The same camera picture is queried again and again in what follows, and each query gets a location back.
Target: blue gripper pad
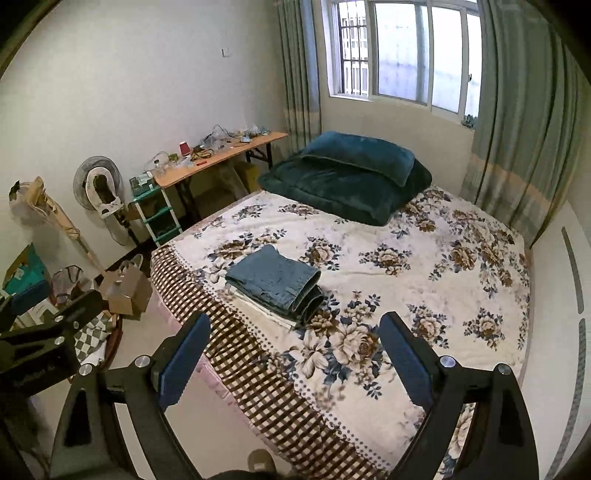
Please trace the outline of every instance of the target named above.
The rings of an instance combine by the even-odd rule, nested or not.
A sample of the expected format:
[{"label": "blue gripper pad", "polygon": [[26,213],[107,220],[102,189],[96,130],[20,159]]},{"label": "blue gripper pad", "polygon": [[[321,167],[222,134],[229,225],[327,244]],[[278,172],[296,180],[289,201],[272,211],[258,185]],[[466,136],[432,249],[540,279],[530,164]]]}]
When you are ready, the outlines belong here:
[{"label": "blue gripper pad", "polygon": [[185,386],[209,341],[211,332],[209,317],[204,313],[198,315],[199,318],[188,332],[181,329],[177,333],[177,336],[183,335],[184,339],[159,375],[159,404],[163,411],[180,400]]},{"label": "blue gripper pad", "polygon": [[51,295],[51,284],[48,281],[42,280],[35,283],[12,297],[11,313],[22,315],[49,295]]},{"label": "blue gripper pad", "polygon": [[433,405],[431,376],[411,346],[411,342],[419,339],[413,336],[396,312],[382,316],[379,321],[379,339],[410,400],[428,410]]}]

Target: floral bedspread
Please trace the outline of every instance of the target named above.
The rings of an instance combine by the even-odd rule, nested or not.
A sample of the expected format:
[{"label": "floral bedspread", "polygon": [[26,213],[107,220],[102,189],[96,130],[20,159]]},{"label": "floral bedspread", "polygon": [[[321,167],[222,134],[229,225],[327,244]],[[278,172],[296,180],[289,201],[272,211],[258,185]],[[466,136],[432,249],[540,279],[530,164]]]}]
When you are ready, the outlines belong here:
[{"label": "floral bedspread", "polygon": [[[171,244],[208,290],[264,334],[259,366],[293,382],[379,469],[394,467],[424,418],[379,342],[384,313],[396,311],[438,355],[465,367],[522,368],[530,295],[523,240],[439,188],[384,227],[261,192]],[[303,329],[267,319],[225,285],[228,268],[265,244],[322,271],[326,299]],[[453,471],[471,416],[465,407],[440,476]]]}]

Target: red cup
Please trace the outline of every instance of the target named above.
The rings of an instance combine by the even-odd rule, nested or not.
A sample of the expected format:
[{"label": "red cup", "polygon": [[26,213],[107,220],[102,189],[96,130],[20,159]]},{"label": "red cup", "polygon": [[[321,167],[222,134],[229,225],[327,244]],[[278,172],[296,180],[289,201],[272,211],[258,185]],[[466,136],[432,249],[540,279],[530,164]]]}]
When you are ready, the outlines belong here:
[{"label": "red cup", "polygon": [[191,148],[189,147],[189,144],[187,142],[179,143],[178,146],[181,149],[181,155],[183,157],[186,157],[187,155],[191,154]]}]

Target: metal screw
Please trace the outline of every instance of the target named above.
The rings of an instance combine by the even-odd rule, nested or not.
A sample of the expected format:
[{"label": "metal screw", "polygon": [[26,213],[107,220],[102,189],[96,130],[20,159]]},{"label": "metal screw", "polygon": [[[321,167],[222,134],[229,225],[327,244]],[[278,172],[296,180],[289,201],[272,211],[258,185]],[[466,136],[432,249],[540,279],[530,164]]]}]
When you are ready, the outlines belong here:
[{"label": "metal screw", "polygon": [[146,365],[149,365],[150,360],[151,360],[151,358],[148,355],[141,355],[135,359],[134,365],[136,367],[142,368],[142,367],[145,367]]},{"label": "metal screw", "polygon": [[90,372],[92,372],[92,365],[91,364],[84,364],[78,369],[78,373],[85,377]]},{"label": "metal screw", "polygon": [[449,355],[443,355],[439,359],[439,363],[441,363],[445,368],[452,368],[456,366],[456,359]]},{"label": "metal screw", "polygon": [[507,364],[498,364],[496,367],[499,369],[499,372],[502,375],[510,375],[511,374],[511,367]]}]

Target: folded jeans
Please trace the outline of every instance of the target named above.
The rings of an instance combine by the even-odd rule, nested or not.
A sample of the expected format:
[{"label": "folded jeans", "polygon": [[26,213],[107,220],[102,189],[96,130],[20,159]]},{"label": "folded jeans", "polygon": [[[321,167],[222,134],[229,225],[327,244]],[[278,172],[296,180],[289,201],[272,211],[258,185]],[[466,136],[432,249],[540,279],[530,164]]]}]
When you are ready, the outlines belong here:
[{"label": "folded jeans", "polygon": [[265,245],[226,273],[226,282],[273,312],[298,322],[307,320],[320,306],[322,291],[316,285],[320,270],[283,257]]}]

